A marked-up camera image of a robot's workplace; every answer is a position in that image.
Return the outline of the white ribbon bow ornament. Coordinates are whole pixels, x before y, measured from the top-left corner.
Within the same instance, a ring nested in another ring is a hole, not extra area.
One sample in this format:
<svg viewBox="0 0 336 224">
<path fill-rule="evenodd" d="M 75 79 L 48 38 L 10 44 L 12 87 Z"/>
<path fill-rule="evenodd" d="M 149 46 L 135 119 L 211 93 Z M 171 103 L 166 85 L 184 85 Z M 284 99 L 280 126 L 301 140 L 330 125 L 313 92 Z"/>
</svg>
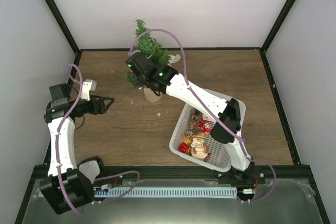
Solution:
<svg viewBox="0 0 336 224">
<path fill-rule="evenodd" d="M 169 64 L 174 64 L 177 63 L 178 61 L 181 60 L 181 56 L 179 54 L 176 55 L 169 55 Z"/>
</svg>

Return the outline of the white perforated plastic basket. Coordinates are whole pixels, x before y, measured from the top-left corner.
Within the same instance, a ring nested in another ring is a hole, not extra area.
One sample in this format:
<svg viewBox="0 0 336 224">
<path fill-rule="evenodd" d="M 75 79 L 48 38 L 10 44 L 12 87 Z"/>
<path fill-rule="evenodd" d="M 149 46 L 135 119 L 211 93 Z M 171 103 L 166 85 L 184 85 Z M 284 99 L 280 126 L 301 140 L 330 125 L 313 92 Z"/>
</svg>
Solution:
<svg viewBox="0 0 336 224">
<path fill-rule="evenodd" d="M 247 170 L 251 161 L 240 140 L 241 101 L 198 87 L 168 88 L 167 94 L 185 102 L 169 142 L 174 154 L 219 172 Z"/>
</svg>

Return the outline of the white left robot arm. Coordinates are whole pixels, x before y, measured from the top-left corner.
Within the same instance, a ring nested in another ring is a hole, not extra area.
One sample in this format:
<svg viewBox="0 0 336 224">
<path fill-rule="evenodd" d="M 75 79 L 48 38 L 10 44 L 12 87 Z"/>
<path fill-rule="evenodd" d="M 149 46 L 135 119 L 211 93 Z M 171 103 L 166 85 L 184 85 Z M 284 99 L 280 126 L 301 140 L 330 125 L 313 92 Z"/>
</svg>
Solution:
<svg viewBox="0 0 336 224">
<path fill-rule="evenodd" d="M 105 114 L 113 98 L 91 95 L 96 81 L 87 79 L 82 84 L 78 101 L 71 100 L 71 85 L 63 83 L 49 88 L 51 102 L 47 105 L 44 120 L 50 132 L 50 166 L 47 178 L 40 182 L 40 191 L 57 214 L 73 207 L 82 207 L 94 200 L 93 183 L 102 184 L 107 170 L 99 156 L 80 163 L 75 160 L 73 144 L 75 119 L 85 114 Z"/>
</svg>

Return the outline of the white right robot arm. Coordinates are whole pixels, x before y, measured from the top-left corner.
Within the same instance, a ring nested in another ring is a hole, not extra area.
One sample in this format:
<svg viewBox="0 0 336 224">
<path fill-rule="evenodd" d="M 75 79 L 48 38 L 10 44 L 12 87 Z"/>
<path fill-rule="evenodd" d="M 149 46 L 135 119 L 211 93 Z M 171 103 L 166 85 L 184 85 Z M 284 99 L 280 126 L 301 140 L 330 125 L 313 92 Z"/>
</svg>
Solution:
<svg viewBox="0 0 336 224">
<path fill-rule="evenodd" d="M 178 98 L 207 116 L 214 126 L 210 136 L 226 148 L 235 181 L 244 184 L 252 177 L 254 162 L 241 134 L 241 111 L 238 100 L 220 98 L 186 80 L 168 64 L 157 67 L 143 53 L 135 51 L 126 59 L 131 82 L 135 88 L 146 87 L 155 94 Z"/>
</svg>

